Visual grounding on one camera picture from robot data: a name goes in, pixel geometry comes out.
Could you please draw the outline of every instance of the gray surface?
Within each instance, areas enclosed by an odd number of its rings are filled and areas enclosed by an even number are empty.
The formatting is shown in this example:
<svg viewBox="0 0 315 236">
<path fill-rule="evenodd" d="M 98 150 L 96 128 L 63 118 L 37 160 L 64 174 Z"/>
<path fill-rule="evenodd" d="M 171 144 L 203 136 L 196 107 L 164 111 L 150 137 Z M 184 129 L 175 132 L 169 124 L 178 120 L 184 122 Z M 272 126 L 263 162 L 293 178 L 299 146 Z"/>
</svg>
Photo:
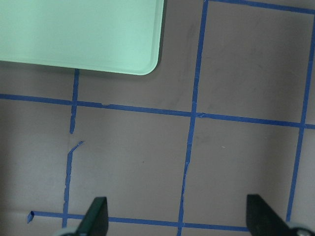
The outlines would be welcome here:
<svg viewBox="0 0 315 236">
<path fill-rule="evenodd" d="M 77 227 L 79 220 L 69 219 L 68 225 Z M 107 235 L 127 236 L 127 235 L 150 235 L 150 236 L 162 236 L 162 235 L 176 235 L 176 227 L 161 227 L 152 225 L 137 225 L 137 224 L 124 224 L 110 222 Z"/>
<path fill-rule="evenodd" d="M 0 210 L 62 212 L 70 108 L 1 100 L 0 110 Z"/>
<path fill-rule="evenodd" d="M 310 0 L 262 0 L 315 9 Z M 181 111 L 191 97 L 203 1 L 169 0 L 161 62 L 147 76 L 80 71 L 79 100 Z M 209 3 L 198 112 L 299 122 L 313 16 Z M 0 93 L 72 99 L 74 70 L 0 62 Z M 50 235 L 63 211 L 73 153 L 69 213 L 107 195 L 111 217 L 178 220 L 189 118 L 0 99 L 0 229 Z M 315 124 L 315 83 L 307 123 Z M 315 135 L 305 130 L 292 220 L 314 224 Z M 285 218 L 298 129 L 197 118 L 184 221 L 245 226 L 245 197 L 260 193 Z M 76 226 L 78 220 L 69 220 Z M 111 235 L 175 236 L 176 227 L 110 223 Z M 183 228 L 183 236 L 248 236 Z"/>
<path fill-rule="evenodd" d="M 72 99 L 73 69 L 0 61 L 0 93 Z"/>
</svg>

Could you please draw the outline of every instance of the mint green tray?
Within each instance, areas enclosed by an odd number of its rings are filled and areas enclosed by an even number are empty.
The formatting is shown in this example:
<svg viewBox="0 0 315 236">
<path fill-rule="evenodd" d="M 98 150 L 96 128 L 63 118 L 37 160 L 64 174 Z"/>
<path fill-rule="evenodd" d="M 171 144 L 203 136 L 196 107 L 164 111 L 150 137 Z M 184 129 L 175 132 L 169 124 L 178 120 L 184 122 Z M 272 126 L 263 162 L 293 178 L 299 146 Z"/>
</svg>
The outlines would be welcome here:
<svg viewBox="0 0 315 236">
<path fill-rule="evenodd" d="M 0 0 L 0 60 L 145 75 L 164 0 Z"/>
</svg>

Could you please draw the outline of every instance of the gray floor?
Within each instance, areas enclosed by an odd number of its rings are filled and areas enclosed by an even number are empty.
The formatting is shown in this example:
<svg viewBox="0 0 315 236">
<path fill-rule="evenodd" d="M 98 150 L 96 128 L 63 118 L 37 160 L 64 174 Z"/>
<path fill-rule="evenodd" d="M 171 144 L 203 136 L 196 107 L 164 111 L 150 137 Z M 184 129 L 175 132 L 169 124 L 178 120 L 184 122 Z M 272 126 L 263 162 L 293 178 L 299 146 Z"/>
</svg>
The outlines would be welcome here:
<svg viewBox="0 0 315 236">
<path fill-rule="evenodd" d="M 313 0 L 260 2 L 315 9 Z M 248 193 L 259 193 L 283 219 L 315 229 L 314 15 L 210 1 L 200 31 L 203 4 L 167 1 L 161 61 L 152 73 L 80 70 L 78 101 L 93 103 L 77 107 L 73 134 L 74 69 L 0 62 L 3 235 L 61 228 L 60 214 L 51 213 L 63 212 L 67 155 L 85 141 L 73 152 L 68 213 L 82 215 L 94 197 L 107 196 L 109 236 L 175 236 L 189 130 L 181 235 L 248 236 Z"/>
</svg>

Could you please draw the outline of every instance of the blue painter's tape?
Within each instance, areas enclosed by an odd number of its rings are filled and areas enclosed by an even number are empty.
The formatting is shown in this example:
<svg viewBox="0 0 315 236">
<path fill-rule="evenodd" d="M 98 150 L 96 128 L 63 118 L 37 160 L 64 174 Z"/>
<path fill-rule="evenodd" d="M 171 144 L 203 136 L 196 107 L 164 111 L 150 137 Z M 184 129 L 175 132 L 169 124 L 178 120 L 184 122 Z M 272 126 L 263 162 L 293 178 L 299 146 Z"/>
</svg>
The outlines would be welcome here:
<svg viewBox="0 0 315 236">
<path fill-rule="evenodd" d="M 34 212 L 31 211 L 29 214 L 28 214 L 28 224 L 34 219 Z"/>
<path fill-rule="evenodd" d="M 247 1 L 247 0 L 210 0 L 210 1 L 240 4 L 240 5 L 267 8 L 267 9 L 273 9 L 273 10 L 305 13 L 305 14 L 315 14 L 315 10 L 313 9 L 299 8 L 299 7 L 293 7 L 293 6 L 283 6 L 283 5 L 277 5 L 277 4 L 256 2 L 256 1 Z"/>
<path fill-rule="evenodd" d="M 13 94 L 0 94 L 0 99 L 7 100 L 18 100 L 18 101 L 28 101 L 28 102 L 42 102 L 58 105 L 71 105 L 71 101 L 62 100 L 62 99 L 53 99 L 47 97 L 33 97 L 33 96 L 22 96 L 22 95 L 13 95 Z"/>
<path fill-rule="evenodd" d="M 185 224 L 183 223 L 183 220 L 184 220 L 184 195 L 185 195 L 185 188 L 186 188 L 187 172 L 188 172 L 188 168 L 189 168 L 189 164 L 190 164 L 193 133 L 194 133 L 194 127 L 195 127 L 195 121 L 196 121 L 198 85 L 199 85 L 199 76 L 200 76 L 200 70 L 201 70 L 202 50 L 203 50 L 203 41 L 204 41 L 205 29 L 206 29 L 207 12 L 208 12 L 208 1 L 206 0 L 203 2 L 203 6 L 202 6 L 202 15 L 201 15 L 201 23 L 200 23 L 195 77 L 194 77 L 193 92 L 192 92 L 191 117 L 190 117 L 190 125 L 189 125 L 189 132 L 188 132 L 188 138 L 187 138 L 187 150 L 186 150 L 184 174 L 183 174 L 183 181 L 182 181 L 180 207 L 179 207 L 179 213 L 178 213 L 177 236 L 182 235 L 182 228 L 185 226 Z"/>
<path fill-rule="evenodd" d="M 80 70 L 74 69 L 72 106 L 71 106 L 71 118 L 70 118 L 70 134 L 73 134 L 74 128 L 75 128 L 75 118 L 77 114 L 77 101 L 78 101 L 78 92 L 79 92 L 79 75 L 80 75 Z"/>
<path fill-rule="evenodd" d="M 112 109 L 112 110 L 120 110 L 120 111 L 144 112 L 144 113 L 181 116 L 181 117 L 190 117 L 190 112 L 182 112 L 182 111 L 167 110 L 167 109 L 146 108 L 146 107 L 132 107 L 132 106 L 123 106 L 123 105 L 115 105 L 115 104 L 103 105 L 103 104 L 97 103 L 97 102 L 78 101 L 78 106 Z"/>
<path fill-rule="evenodd" d="M 44 212 L 44 211 L 31 211 L 29 215 L 32 216 L 44 216 L 44 217 L 54 217 L 54 218 L 63 218 L 63 213 L 53 213 L 53 212 Z M 84 215 L 79 214 L 68 214 L 68 219 L 78 219 L 82 220 Z M 159 221 L 159 220 L 144 220 L 144 219 L 131 219 L 131 218 L 119 218 L 119 217 L 109 217 L 109 222 L 116 223 L 128 223 L 128 224 L 141 224 L 141 225 L 159 225 L 159 226 L 169 226 L 169 227 L 178 227 L 178 222 L 172 221 Z M 195 229 L 209 229 L 209 230 L 227 230 L 227 231 L 242 231 L 248 232 L 246 227 L 239 226 L 228 226 L 228 225 L 206 225 L 206 224 L 194 224 L 194 223 L 184 223 L 184 228 L 195 228 Z"/>
<path fill-rule="evenodd" d="M 313 60 L 314 60 L 314 50 L 315 50 L 315 17 L 313 19 L 313 31 L 312 31 L 310 53 L 309 53 L 307 77 L 306 77 L 306 82 L 305 82 L 303 109 L 302 109 L 302 115 L 301 115 L 301 123 L 303 125 L 305 125 L 307 106 L 308 106 L 308 101 L 309 101 L 311 79 L 312 79 L 312 68 L 313 68 Z M 295 161 L 294 161 L 294 169 L 293 169 L 293 175 L 292 175 L 290 196 L 289 196 L 289 202 L 288 202 L 287 211 L 286 211 L 286 221 L 291 220 L 295 186 L 296 186 L 297 174 L 298 174 L 298 170 L 299 170 L 299 163 L 300 163 L 300 157 L 301 157 L 303 136 L 304 136 L 304 127 L 301 127 L 300 132 L 299 132 L 298 142 L 297 142 L 297 148 L 296 148 L 296 155 L 295 155 Z"/>
<path fill-rule="evenodd" d="M 305 124 L 306 129 L 315 129 L 315 124 Z"/>
<path fill-rule="evenodd" d="M 62 218 L 62 213 L 54 213 L 54 212 L 45 212 L 45 211 L 31 211 L 34 216 L 43 216 L 43 217 L 54 217 L 54 218 Z"/>
<path fill-rule="evenodd" d="M 159 221 L 159 220 L 142 220 L 142 219 L 118 218 L 118 217 L 109 217 L 108 220 L 109 222 L 129 223 L 129 224 L 161 225 L 161 226 L 171 226 L 171 227 L 178 226 L 177 222 Z"/>
<path fill-rule="evenodd" d="M 71 181 L 71 168 L 72 168 L 72 155 L 73 152 L 83 144 L 84 141 L 80 141 L 75 147 L 73 147 L 68 153 L 67 157 L 67 167 L 66 167 L 66 178 L 65 178 L 65 189 L 64 189 L 64 204 L 63 204 L 63 224 L 62 227 L 67 226 L 67 215 L 69 208 L 69 190 L 70 190 L 70 181 Z"/>
<path fill-rule="evenodd" d="M 226 116 L 226 115 L 217 115 L 217 114 L 208 114 L 208 113 L 197 113 L 198 118 L 211 118 L 219 120 L 230 120 L 246 123 L 256 123 L 256 124 L 269 124 L 269 125 L 278 125 L 278 126 L 287 126 L 287 127 L 302 127 L 301 123 L 297 122 L 288 122 L 280 120 L 270 120 L 270 119 L 257 119 L 257 118 L 247 118 L 247 117 L 235 117 L 235 116 Z"/>
<path fill-rule="evenodd" d="M 77 219 L 77 220 L 82 220 L 84 218 L 84 215 L 79 215 L 79 214 L 68 214 L 68 219 Z"/>
<path fill-rule="evenodd" d="M 227 226 L 227 225 L 205 225 L 205 224 L 185 223 L 185 228 L 248 232 L 248 229 L 246 227 Z"/>
</svg>

